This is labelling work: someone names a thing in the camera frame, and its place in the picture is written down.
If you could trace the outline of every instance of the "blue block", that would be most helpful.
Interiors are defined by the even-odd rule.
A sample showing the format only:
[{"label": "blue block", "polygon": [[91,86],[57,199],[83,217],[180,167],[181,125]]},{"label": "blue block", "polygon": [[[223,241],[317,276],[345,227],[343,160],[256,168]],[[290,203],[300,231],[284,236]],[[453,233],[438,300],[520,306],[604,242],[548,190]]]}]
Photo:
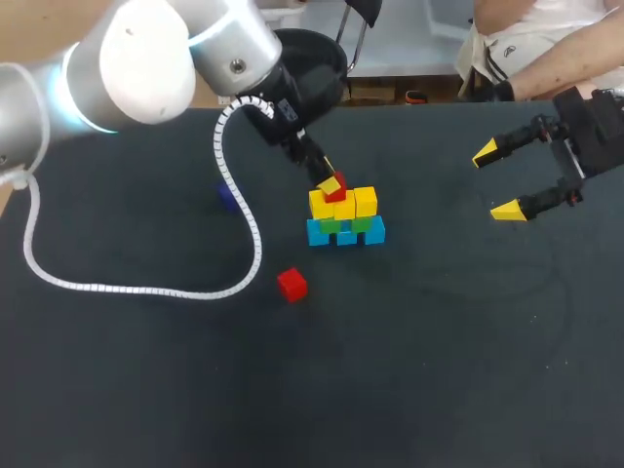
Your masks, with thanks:
[{"label": "blue block", "polygon": [[335,236],[339,246],[354,246],[358,243],[358,235],[351,231],[338,232]]},{"label": "blue block", "polygon": [[383,244],[386,242],[386,226],[383,224],[381,216],[372,219],[372,227],[364,233],[364,243],[367,246]]},{"label": "blue block", "polygon": [[229,212],[236,213],[240,210],[234,195],[225,182],[220,183],[218,186],[218,197],[221,199],[225,209]]},{"label": "blue block", "polygon": [[308,245],[310,247],[328,246],[330,244],[330,234],[321,232],[321,221],[319,219],[308,219]]}]

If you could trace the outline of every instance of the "toy block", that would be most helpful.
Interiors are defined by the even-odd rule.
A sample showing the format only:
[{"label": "toy block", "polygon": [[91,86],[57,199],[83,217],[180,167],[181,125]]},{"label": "toy block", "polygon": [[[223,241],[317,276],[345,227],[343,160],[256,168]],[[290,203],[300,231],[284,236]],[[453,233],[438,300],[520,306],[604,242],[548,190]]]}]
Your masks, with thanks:
[{"label": "toy block", "polygon": [[364,243],[367,246],[375,244],[383,244],[386,242],[386,227],[383,224],[381,216],[375,216],[372,219],[370,230],[364,233]]},{"label": "toy block", "polygon": [[333,217],[334,204],[326,203],[321,190],[312,190],[310,192],[310,213],[314,219]]},{"label": "toy block", "polygon": [[340,190],[340,182],[338,182],[338,179],[335,178],[335,175],[332,175],[327,180],[319,183],[316,187],[324,194],[332,195],[336,190]]},{"label": "toy block", "polygon": [[336,243],[339,246],[355,246],[358,244],[358,235],[355,232],[338,232],[335,235]]},{"label": "toy block", "polygon": [[308,219],[307,231],[310,247],[328,246],[330,244],[330,235],[321,232],[321,221],[318,219]]},{"label": "toy block", "polygon": [[351,221],[351,230],[356,234],[370,231],[372,228],[372,217],[356,217]]},{"label": "toy block", "polygon": [[296,268],[291,268],[277,277],[280,290],[290,303],[302,300],[308,294],[308,284]]},{"label": "toy block", "polygon": [[377,215],[377,194],[374,187],[356,188],[355,203],[356,217],[371,217]]},{"label": "toy block", "polygon": [[355,218],[355,195],[353,190],[347,190],[347,198],[343,202],[333,204],[333,218],[339,221]]},{"label": "toy block", "polygon": [[347,198],[347,181],[344,175],[342,175],[342,173],[335,173],[333,176],[340,184],[340,188],[331,195],[325,195],[325,201],[327,203],[342,202]]},{"label": "toy block", "polygon": [[321,234],[337,234],[342,230],[342,221],[335,219],[321,219]]},{"label": "toy block", "polygon": [[222,182],[218,186],[218,198],[221,199],[221,203],[231,213],[236,213],[240,210],[238,203],[236,203],[236,199],[234,195],[230,191],[230,188],[227,186],[227,183]]}]

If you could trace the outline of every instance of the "dark blue block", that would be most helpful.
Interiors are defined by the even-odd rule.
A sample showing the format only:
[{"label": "dark blue block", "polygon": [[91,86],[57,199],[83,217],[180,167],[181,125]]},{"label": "dark blue block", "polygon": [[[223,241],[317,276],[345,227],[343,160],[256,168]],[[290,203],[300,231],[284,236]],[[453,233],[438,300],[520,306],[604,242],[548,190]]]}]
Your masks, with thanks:
[{"label": "dark blue block", "polygon": [[218,186],[218,198],[221,199],[221,203],[223,203],[223,206],[229,212],[237,213],[240,210],[238,203],[236,203],[234,195],[230,191],[225,181]]}]

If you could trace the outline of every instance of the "green block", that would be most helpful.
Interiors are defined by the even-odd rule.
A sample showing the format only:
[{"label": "green block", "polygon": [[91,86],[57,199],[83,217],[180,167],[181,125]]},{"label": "green block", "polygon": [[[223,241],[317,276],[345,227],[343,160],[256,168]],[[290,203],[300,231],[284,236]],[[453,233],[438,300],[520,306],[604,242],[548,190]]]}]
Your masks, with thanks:
[{"label": "green block", "polygon": [[356,234],[367,232],[372,228],[372,217],[357,217],[351,221],[351,231]]},{"label": "green block", "polygon": [[321,219],[321,234],[337,234],[342,226],[341,221]]}]

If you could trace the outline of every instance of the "yellow block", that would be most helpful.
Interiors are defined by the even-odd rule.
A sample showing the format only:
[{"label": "yellow block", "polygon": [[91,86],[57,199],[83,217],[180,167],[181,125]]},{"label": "yellow block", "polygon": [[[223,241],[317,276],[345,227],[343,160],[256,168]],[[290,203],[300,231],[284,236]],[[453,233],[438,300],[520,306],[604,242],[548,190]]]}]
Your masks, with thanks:
[{"label": "yellow block", "polygon": [[518,200],[512,200],[505,205],[494,208],[490,211],[492,217],[497,221],[526,221],[527,217],[520,209]]},{"label": "yellow block", "polygon": [[486,146],[484,146],[484,149],[479,151],[479,153],[477,153],[477,156],[472,158],[472,162],[475,163],[475,166],[477,166],[479,168],[480,167],[479,166],[479,160],[481,158],[483,158],[484,156],[489,155],[489,153],[493,153],[497,149],[498,149],[498,146],[496,145],[496,140],[494,138],[492,138],[489,141],[489,143]]},{"label": "yellow block", "polygon": [[377,194],[374,191],[374,187],[356,188],[355,204],[356,204],[356,217],[371,217],[377,216]]},{"label": "yellow block", "polygon": [[310,213],[314,219],[327,219],[333,217],[333,208],[335,204],[325,202],[325,195],[321,190],[312,190],[310,192]]},{"label": "yellow block", "polygon": [[333,192],[340,190],[342,187],[340,187],[340,182],[332,175],[326,181],[319,183],[317,188],[320,188],[326,195],[332,195]]},{"label": "yellow block", "polygon": [[355,194],[353,190],[347,190],[347,198],[342,202],[333,204],[333,218],[338,221],[355,219]]}]

